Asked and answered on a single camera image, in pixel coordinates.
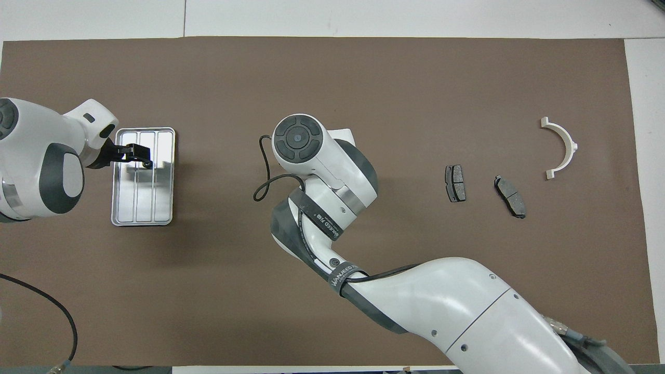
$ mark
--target metal tray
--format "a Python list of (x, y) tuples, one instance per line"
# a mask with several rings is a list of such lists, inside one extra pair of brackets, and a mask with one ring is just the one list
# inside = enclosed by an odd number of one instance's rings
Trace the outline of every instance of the metal tray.
[(165, 226), (173, 218), (176, 131), (170, 127), (121, 128), (116, 144), (150, 148), (153, 169), (140, 162), (113, 166), (111, 222), (116, 226)]

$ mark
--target cable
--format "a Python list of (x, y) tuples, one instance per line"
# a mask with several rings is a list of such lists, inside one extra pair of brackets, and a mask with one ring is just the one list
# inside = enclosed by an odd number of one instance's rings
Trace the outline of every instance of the cable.
[[(265, 171), (266, 171), (265, 179), (269, 180), (270, 179), (270, 165), (268, 165), (268, 158), (266, 157), (265, 150), (263, 149), (263, 141), (262, 141), (263, 139), (272, 139), (272, 138), (270, 137), (270, 135), (261, 135), (261, 137), (259, 137), (259, 148), (261, 149), (261, 154), (263, 155), (263, 161), (265, 162)], [(258, 190), (256, 192), (254, 192), (254, 201), (259, 202), (259, 201), (263, 200), (265, 198), (265, 195), (268, 195), (268, 189), (270, 189), (270, 183), (268, 183), (268, 185), (266, 185), (265, 192), (263, 193), (263, 195), (261, 195), (260, 198), (256, 197), (256, 193), (258, 192)]]
[(312, 259), (312, 261), (318, 260), (319, 258), (314, 255), (314, 252), (312, 252), (312, 248), (310, 248), (309, 244), (307, 243), (307, 239), (305, 237), (305, 230), (303, 229), (303, 210), (298, 209), (298, 232), (300, 233), (300, 240), (303, 242), (303, 245), (305, 246), (305, 251), (307, 251), (307, 254), (309, 257)]
[(65, 317), (67, 317), (67, 320), (69, 321), (69, 325), (72, 327), (72, 336), (74, 337), (74, 341), (73, 341), (73, 344), (72, 344), (72, 351), (71, 351), (71, 353), (69, 353), (69, 358), (67, 359), (67, 361), (72, 361), (74, 359), (74, 355), (76, 355), (76, 347), (78, 345), (78, 331), (76, 330), (76, 325), (74, 324), (74, 319), (72, 318), (72, 315), (69, 313), (69, 310), (67, 310), (67, 308), (65, 308), (65, 306), (63, 304), (61, 304), (58, 300), (56, 300), (53, 296), (47, 294), (46, 292), (42, 291), (41, 289), (39, 289), (39, 288), (37, 288), (33, 285), (27, 284), (24, 281), (18, 280), (16, 278), (6, 276), (5, 274), (0, 274), (0, 278), (2, 278), (4, 280), (8, 280), (12, 283), (21, 285), (21, 286), (37, 293), (38, 295), (41, 295), (41, 296), (45, 297), (51, 303), (55, 304), (55, 306), (60, 308), (61, 311), (63, 311), (63, 313), (65, 314)]
[(113, 367), (115, 367), (118, 370), (137, 371), (137, 370), (147, 369), (147, 368), (152, 367), (152, 366), (125, 367), (125, 366), (115, 366), (115, 365), (113, 365)]
[(297, 176), (297, 175), (295, 175), (295, 174), (290, 174), (290, 173), (289, 173), (289, 174), (282, 174), (282, 175), (278, 175), (278, 176), (272, 177), (272, 178), (266, 180), (264, 183), (262, 183), (262, 184), (256, 189), (256, 191), (254, 191), (254, 196), (253, 196), (253, 197), (254, 197), (254, 201), (259, 202), (259, 201), (261, 201), (261, 200), (263, 200), (263, 199), (265, 198), (265, 194), (263, 194), (263, 196), (260, 197), (260, 198), (257, 198), (257, 197), (256, 197), (256, 195), (259, 193), (259, 191), (261, 191), (261, 189), (263, 189), (264, 187), (266, 187), (266, 191), (267, 191), (267, 190), (268, 190), (267, 187), (270, 185), (270, 183), (272, 183), (272, 182), (274, 182), (274, 181), (276, 181), (276, 180), (278, 180), (278, 179), (285, 178), (285, 177), (291, 177), (291, 178), (294, 178), (295, 180), (297, 180), (298, 183), (300, 183), (300, 189), (301, 189), (303, 192), (305, 191), (305, 182), (303, 182), (303, 179), (302, 179), (301, 177), (299, 177), (299, 176)]
[[(299, 177), (295, 174), (288, 173), (288, 174), (278, 175), (274, 178), (270, 178), (270, 165), (268, 165), (268, 158), (265, 155), (265, 150), (263, 149), (263, 143), (262, 143), (262, 140), (266, 139), (266, 138), (270, 139), (271, 137), (270, 137), (270, 135), (261, 135), (261, 137), (259, 137), (259, 148), (261, 149), (261, 154), (263, 155), (263, 161), (265, 161), (265, 171), (266, 171), (266, 175), (267, 175), (267, 180), (264, 183), (262, 183), (256, 189), (256, 191), (254, 191), (254, 195), (252, 195), (252, 198), (254, 199), (254, 201), (259, 202), (259, 201), (263, 200), (265, 198), (265, 196), (268, 195), (268, 189), (270, 188), (270, 183), (272, 183), (272, 182), (274, 182), (278, 179), (285, 178), (285, 177), (290, 177), (290, 178), (294, 178), (295, 180), (297, 180), (298, 183), (300, 184), (300, 189), (304, 192), (305, 191), (305, 182), (303, 181), (303, 179), (301, 177)], [(265, 188), (265, 192), (263, 193), (263, 195), (261, 195), (260, 197), (257, 197), (259, 192), (264, 188)]]
[(348, 283), (362, 283), (364, 281), (377, 280), (379, 278), (394, 276), (395, 274), (405, 272), (406, 270), (413, 269), (418, 265), (420, 265), (420, 264), (411, 264), (411, 265), (400, 266), (399, 268), (396, 268), (396, 269), (393, 269), (393, 270), (388, 270), (387, 272), (382, 272), (382, 273), (379, 273), (379, 274), (374, 274), (373, 276), (368, 276), (368, 277), (365, 277), (365, 278), (347, 278), (346, 281)]

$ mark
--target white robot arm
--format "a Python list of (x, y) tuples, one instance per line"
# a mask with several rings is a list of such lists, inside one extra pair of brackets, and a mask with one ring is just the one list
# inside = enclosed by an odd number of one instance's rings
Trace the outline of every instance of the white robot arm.
[(279, 164), (305, 180), (305, 191), (297, 188), (273, 210), (273, 238), (379, 325), (427, 339), (465, 374), (589, 374), (550, 323), (473, 260), (368, 276), (331, 249), (378, 193), (349, 130), (327, 131), (314, 117), (293, 114), (279, 122), (272, 145)]
[(83, 167), (140, 160), (150, 150), (115, 146), (118, 119), (95, 100), (66, 114), (15, 98), (0, 98), (0, 222), (69, 212), (84, 187)]

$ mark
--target brown mat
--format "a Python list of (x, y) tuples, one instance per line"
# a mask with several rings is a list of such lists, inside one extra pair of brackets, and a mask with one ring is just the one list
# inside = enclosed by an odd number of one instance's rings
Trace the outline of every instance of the brown mat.
[[(174, 221), (110, 223), (112, 170), (87, 170), (65, 216), (0, 226), (0, 269), (52, 293), (80, 333), (75, 363), (439, 365), (375, 325), (270, 236), (282, 180), (258, 204), (259, 135), (294, 112), (350, 127), (380, 193), (335, 249), (376, 273), (473, 258), (545, 315), (658, 361), (620, 40), (186, 38), (4, 46), (2, 96), (66, 112), (88, 98), (124, 127), (178, 133)], [(579, 144), (554, 180), (563, 143)], [(445, 194), (461, 164), (468, 201)], [(271, 156), (274, 173), (280, 173)], [(519, 189), (527, 218), (493, 189)], [(45, 300), (0, 282), (0, 365), (66, 357)]]

